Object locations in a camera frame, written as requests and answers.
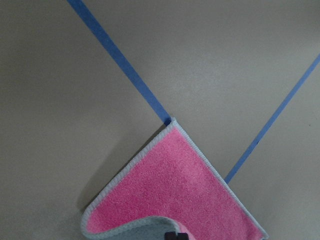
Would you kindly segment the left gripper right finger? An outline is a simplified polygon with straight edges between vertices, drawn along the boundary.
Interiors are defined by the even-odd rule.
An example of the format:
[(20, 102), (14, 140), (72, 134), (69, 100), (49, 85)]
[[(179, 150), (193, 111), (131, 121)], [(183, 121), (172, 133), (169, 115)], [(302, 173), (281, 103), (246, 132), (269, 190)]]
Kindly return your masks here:
[(185, 232), (179, 232), (177, 234), (177, 240), (189, 240), (189, 235)]

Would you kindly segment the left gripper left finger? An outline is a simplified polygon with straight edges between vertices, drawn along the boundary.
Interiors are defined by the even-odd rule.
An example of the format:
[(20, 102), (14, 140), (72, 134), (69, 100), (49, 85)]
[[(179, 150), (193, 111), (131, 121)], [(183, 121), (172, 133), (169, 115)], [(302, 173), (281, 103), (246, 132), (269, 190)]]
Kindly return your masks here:
[(166, 232), (164, 234), (164, 240), (177, 240), (176, 232)]

